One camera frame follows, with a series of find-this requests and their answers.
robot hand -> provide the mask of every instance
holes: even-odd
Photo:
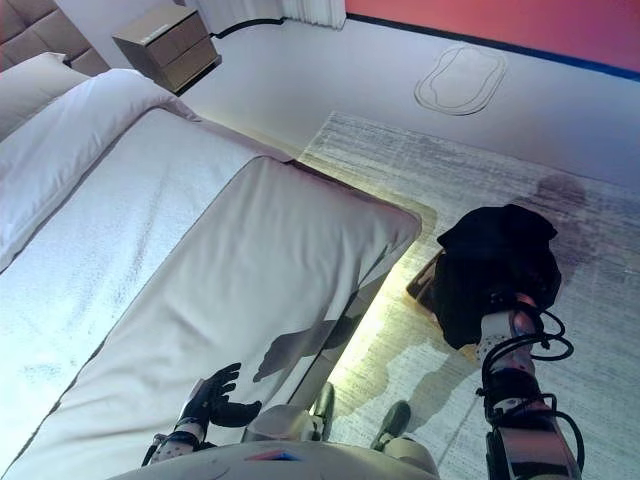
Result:
[[[240,375],[240,366],[233,363],[196,383],[173,432],[154,437],[142,466],[215,446],[204,442],[209,422],[221,427],[244,427],[258,416],[262,402],[229,402],[228,394],[236,388],[233,381]]]
[[[235,390],[234,380],[240,375],[240,363],[218,370],[206,380],[200,380],[182,410],[178,425],[197,423],[207,433],[209,422],[221,427],[244,427],[258,416],[261,402],[249,405],[229,402],[229,393]]]

white curtain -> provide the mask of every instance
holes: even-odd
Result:
[[[341,29],[347,18],[345,0],[282,0],[284,16]]]
[[[282,17],[340,29],[346,19],[345,0],[178,0],[200,11],[211,33],[239,23]]]

red wall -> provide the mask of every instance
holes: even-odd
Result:
[[[640,0],[345,0],[347,12],[640,71]]]

gray rug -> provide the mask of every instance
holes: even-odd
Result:
[[[423,233],[394,268],[332,374],[331,441],[368,446],[388,407],[411,404],[411,436],[443,479],[487,478],[488,424],[472,350],[442,340],[405,286],[438,251],[436,237],[469,210],[517,203],[559,231],[563,286],[551,310],[576,353],[537,364],[586,444],[585,479],[640,478],[640,195],[440,138],[332,114],[300,158],[419,212]],[[571,445],[571,431],[561,424]]]

nightstand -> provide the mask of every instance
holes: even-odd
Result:
[[[164,5],[113,35],[131,65],[177,92],[221,57],[195,8]]]

